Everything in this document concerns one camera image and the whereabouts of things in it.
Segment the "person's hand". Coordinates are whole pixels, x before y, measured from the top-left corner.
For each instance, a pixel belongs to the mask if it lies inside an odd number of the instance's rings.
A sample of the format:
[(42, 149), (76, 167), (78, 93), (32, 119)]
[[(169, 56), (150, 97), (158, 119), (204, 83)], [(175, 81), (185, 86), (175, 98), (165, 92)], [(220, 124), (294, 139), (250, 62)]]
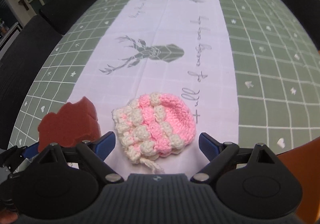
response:
[(18, 215), (10, 210), (3, 209), (0, 212), (0, 224), (11, 224), (18, 219)]

